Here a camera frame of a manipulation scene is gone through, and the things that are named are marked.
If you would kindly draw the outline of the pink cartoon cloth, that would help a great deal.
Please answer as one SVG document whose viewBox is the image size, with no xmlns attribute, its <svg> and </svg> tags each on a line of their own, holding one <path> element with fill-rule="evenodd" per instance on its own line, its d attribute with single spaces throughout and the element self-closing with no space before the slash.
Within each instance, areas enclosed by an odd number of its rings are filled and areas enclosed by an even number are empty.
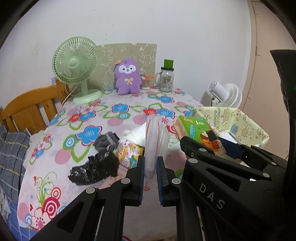
<svg viewBox="0 0 296 241">
<path fill-rule="evenodd" d="M 128 168 L 119 165 L 117 170 L 117 176 L 116 177 L 107 177 L 106 180 L 103 182 L 103 184 L 99 187 L 99 189 L 104 189 L 110 187 L 114 182 L 121 180 L 126 177 L 126 173 L 128 171 Z"/>
</svg>

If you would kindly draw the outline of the grey drawstring pouch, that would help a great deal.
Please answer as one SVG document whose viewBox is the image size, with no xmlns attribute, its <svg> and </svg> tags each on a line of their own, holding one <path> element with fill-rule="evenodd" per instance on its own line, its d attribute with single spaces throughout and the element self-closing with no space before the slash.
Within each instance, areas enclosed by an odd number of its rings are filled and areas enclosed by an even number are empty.
<svg viewBox="0 0 296 241">
<path fill-rule="evenodd" d="M 118 144 L 119 137 L 117 136 L 117 134 L 113 132 L 107 132 L 103 135 L 100 135 L 93 143 L 93 146 L 98 152 L 103 149 L 114 151 L 118 148 Z"/>
</svg>

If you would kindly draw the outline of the blue plaid bedding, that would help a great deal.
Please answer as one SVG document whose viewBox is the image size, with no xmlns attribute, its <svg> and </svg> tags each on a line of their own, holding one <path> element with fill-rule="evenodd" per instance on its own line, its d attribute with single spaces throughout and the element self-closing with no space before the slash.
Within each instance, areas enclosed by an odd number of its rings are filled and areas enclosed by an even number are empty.
<svg viewBox="0 0 296 241">
<path fill-rule="evenodd" d="M 27 132 L 9 132 L 1 126 L 1 216 L 16 240 L 30 240 L 36 232 L 19 226 L 18 199 L 29 147 Z"/>
</svg>

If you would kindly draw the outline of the beige cartoon cardboard panel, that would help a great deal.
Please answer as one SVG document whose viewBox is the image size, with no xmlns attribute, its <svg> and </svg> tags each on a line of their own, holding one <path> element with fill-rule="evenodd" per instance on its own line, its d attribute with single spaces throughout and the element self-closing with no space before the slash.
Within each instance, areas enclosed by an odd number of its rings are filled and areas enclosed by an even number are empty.
<svg viewBox="0 0 296 241">
<path fill-rule="evenodd" d="M 113 89 L 116 84 L 114 72 L 120 74 L 139 73 L 154 76 L 156 73 L 157 44 L 117 43 L 98 45 L 99 63 L 87 80 L 89 89 Z"/>
</svg>

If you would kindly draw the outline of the glass mason jar mug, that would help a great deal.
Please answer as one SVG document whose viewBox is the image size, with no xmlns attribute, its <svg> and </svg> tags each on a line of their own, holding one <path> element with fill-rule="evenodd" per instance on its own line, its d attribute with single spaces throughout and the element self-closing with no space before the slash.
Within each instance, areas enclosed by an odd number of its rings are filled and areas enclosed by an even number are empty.
<svg viewBox="0 0 296 241">
<path fill-rule="evenodd" d="M 174 83 L 174 61 L 164 60 L 161 71 L 155 75 L 156 86 L 161 92 L 172 92 Z"/>
</svg>

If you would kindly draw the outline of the white fan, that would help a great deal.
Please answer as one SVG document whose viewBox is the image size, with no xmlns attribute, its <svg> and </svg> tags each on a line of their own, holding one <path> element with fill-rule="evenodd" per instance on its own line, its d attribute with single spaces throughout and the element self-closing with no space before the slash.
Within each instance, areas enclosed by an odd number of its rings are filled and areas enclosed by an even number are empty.
<svg viewBox="0 0 296 241">
<path fill-rule="evenodd" d="M 242 92 L 234 83 L 220 84 L 212 81 L 201 98 L 203 106 L 239 108 Z"/>
</svg>

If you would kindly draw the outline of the cotton swab container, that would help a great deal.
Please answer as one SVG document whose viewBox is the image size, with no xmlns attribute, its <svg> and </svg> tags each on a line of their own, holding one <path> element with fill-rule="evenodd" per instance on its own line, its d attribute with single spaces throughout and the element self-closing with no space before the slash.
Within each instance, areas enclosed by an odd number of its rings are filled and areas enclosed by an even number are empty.
<svg viewBox="0 0 296 241">
<path fill-rule="evenodd" d="M 141 75 L 140 78 L 142 80 L 141 89 L 147 90 L 154 85 L 154 76 Z"/>
</svg>

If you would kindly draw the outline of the green desk fan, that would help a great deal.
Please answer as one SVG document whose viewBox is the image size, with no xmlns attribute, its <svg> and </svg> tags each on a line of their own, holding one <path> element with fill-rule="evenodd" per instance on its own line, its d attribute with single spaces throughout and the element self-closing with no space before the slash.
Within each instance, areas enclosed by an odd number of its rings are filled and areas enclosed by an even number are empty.
<svg viewBox="0 0 296 241">
<path fill-rule="evenodd" d="M 87 86 L 98 63 L 98 48 L 86 37 L 72 37 L 56 49 L 52 59 L 55 77 L 64 84 L 81 85 L 81 92 L 73 97 L 74 104 L 86 104 L 103 96 L 102 91 Z"/>
</svg>

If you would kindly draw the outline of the colourful cartoon packet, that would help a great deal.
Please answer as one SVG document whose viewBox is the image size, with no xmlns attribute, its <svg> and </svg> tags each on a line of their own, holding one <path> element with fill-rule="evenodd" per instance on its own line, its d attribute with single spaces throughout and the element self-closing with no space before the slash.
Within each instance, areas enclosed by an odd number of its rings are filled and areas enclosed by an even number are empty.
<svg viewBox="0 0 296 241">
<path fill-rule="evenodd" d="M 139 156 L 144 154 L 144 147 L 122 138 L 119 140 L 118 147 L 113 151 L 113 154 L 118 158 L 122 166 L 131 169 L 137 166 Z"/>
</svg>

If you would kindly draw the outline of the clear plastic packet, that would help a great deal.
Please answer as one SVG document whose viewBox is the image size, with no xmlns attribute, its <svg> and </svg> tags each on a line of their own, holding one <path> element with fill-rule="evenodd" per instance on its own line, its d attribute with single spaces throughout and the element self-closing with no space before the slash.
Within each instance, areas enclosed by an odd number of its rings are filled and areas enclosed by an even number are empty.
<svg viewBox="0 0 296 241">
<path fill-rule="evenodd" d="M 170 134 L 166 125 L 162 123 L 160 115 L 149 115 L 145 130 L 145 166 L 144 175 L 146 180 L 150 181 L 156 173 L 158 156 L 165 159 L 168 154 L 168 144 Z"/>
</svg>

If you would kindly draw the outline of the black plastic bag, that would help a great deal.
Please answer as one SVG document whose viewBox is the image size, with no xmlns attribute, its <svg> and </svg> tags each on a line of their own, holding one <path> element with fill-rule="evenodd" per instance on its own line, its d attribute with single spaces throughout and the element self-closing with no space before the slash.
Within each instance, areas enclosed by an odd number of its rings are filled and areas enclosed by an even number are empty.
<svg viewBox="0 0 296 241">
<path fill-rule="evenodd" d="M 118 175 L 118 158 L 110 151 L 89 156 L 88 161 L 82 166 L 75 166 L 70 170 L 69 180 L 78 185 L 90 185 L 107 177 Z"/>
</svg>

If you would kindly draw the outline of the green tissue pack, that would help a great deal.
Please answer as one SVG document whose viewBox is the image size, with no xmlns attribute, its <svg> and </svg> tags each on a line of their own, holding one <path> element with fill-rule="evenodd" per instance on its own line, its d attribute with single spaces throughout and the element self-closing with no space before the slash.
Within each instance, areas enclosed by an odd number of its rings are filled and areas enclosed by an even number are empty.
<svg viewBox="0 0 296 241">
<path fill-rule="evenodd" d="M 220 150 L 221 142 L 204 118 L 180 115 L 174 122 L 173 127 L 179 140 L 182 137 L 189 137 L 214 152 Z"/>
</svg>

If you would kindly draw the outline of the white cloth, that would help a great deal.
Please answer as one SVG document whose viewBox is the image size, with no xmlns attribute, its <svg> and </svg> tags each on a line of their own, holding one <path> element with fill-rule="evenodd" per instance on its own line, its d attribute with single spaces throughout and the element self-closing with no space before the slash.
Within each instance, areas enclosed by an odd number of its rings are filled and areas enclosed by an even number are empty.
<svg viewBox="0 0 296 241">
<path fill-rule="evenodd" d="M 141 147 L 145 147 L 146 140 L 146 123 L 133 130 L 125 130 L 122 134 L 123 138 L 129 142 Z"/>
</svg>

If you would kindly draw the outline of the purple plush toy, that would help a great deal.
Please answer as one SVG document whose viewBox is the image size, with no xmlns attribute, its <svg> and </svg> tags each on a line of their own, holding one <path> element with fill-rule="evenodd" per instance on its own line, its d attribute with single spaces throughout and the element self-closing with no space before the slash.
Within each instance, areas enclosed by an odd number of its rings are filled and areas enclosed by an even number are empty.
<svg viewBox="0 0 296 241">
<path fill-rule="evenodd" d="M 136 61 L 132 58 L 118 60 L 115 63 L 115 88 L 119 95 L 140 93 L 142 80 Z"/>
</svg>

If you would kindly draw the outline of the floral tablecloth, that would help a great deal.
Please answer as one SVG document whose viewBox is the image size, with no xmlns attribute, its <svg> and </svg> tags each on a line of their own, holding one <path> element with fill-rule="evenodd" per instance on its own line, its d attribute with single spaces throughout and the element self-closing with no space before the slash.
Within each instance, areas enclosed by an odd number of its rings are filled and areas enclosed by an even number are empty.
<svg viewBox="0 0 296 241">
<path fill-rule="evenodd" d="M 33 135 L 25 158 L 17 210 L 22 240 L 29 240 L 83 191 L 68 175 L 72 167 L 83 165 L 96 153 L 93 144 L 98 137 L 107 132 L 122 137 L 144 124 L 150 114 L 158 114 L 170 134 L 166 166 L 181 178 L 186 157 L 173 124 L 198 105 L 179 88 L 171 93 L 152 88 L 128 95 L 107 90 L 87 104 L 66 102 L 46 129 Z"/>
</svg>

